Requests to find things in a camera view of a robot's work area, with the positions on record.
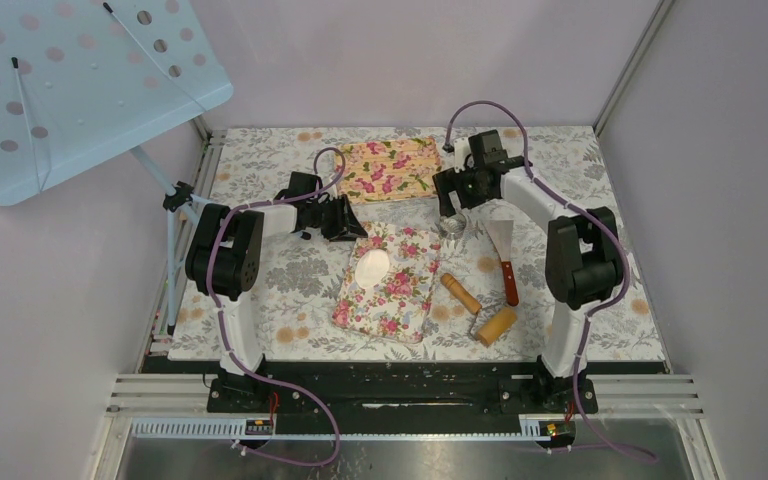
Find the white dough ball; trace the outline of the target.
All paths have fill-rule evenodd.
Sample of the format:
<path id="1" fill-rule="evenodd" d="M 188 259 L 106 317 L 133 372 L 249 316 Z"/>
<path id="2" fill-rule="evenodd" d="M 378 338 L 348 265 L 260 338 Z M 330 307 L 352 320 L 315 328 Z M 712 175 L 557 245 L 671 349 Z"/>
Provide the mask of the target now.
<path id="1" fill-rule="evenodd" d="M 354 280 L 362 289 L 371 289 L 378 285 L 390 270 L 389 255 L 385 250 L 372 249 L 358 260 Z"/>

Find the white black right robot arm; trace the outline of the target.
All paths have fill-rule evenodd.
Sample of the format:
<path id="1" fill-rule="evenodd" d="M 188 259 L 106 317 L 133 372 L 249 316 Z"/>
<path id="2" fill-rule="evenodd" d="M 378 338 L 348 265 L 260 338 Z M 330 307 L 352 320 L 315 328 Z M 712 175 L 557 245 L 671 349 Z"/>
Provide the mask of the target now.
<path id="1" fill-rule="evenodd" d="M 545 281 L 555 310 L 553 332 L 540 356 L 548 375 L 535 382 L 533 396 L 543 410 L 557 412 L 573 398 L 567 378 L 586 367 L 591 317 L 618 303 L 629 288 L 629 262 L 614 212 L 583 209 L 564 198 L 526 154 L 510 155 L 496 130 L 447 139 L 443 150 L 456 165 L 433 177 L 442 217 L 503 200 L 546 235 Z"/>

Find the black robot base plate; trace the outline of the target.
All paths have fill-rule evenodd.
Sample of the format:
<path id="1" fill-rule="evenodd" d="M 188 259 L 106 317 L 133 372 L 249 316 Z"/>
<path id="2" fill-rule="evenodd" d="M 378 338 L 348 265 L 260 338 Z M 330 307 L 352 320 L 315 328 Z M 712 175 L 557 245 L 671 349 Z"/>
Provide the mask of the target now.
<path id="1" fill-rule="evenodd" d="M 538 362 L 266 361 L 264 376 L 221 373 L 210 413 L 263 414 L 281 433 L 328 433 L 324 409 L 344 434 L 511 433 L 519 415 L 563 420 L 595 414 L 585 373 L 551 380 Z"/>

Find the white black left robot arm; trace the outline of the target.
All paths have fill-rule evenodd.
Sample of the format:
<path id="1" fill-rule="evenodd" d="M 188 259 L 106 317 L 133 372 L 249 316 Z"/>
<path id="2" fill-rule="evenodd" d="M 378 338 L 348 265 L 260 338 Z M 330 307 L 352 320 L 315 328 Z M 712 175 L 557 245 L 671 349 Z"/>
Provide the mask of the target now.
<path id="1" fill-rule="evenodd" d="M 347 195 L 332 196 L 314 174 L 293 172 L 274 199 L 233 209 L 206 204 L 184 267 L 186 277 L 216 302 L 221 368 L 238 376 L 232 398 L 248 411 L 269 401 L 270 385 L 258 372 L 265 354 L 254 328 L 250 291 L 259 276 L 264 241 L 316 229 L 331 242 L 368 236 Z"/>

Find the round metal dough cutter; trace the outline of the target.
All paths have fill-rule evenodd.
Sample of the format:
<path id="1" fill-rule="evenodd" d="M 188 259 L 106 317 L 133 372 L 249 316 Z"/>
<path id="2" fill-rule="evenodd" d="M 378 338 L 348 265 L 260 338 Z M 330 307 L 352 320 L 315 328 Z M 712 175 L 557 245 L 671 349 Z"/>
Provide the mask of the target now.
<path id="1" fill-rule="evenodd" d="M 460 240 L 466 231 L 467 224 L 467 218 L 461 213 L 441 216 L 437 222 L 439 235 L 446 241 Z"/>

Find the red handled metal scraper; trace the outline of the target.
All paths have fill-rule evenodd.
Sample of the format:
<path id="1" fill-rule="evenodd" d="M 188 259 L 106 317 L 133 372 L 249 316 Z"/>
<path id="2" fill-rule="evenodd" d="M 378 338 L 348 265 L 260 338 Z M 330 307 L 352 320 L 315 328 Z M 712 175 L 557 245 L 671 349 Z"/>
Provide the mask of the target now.
<path id="1" fill-rule="evenodd" d="M 520 299 L 511 263 L 513 221 L 487 220 L 484 225 L 499 257 L 507 304 L 515 307 Z"/>

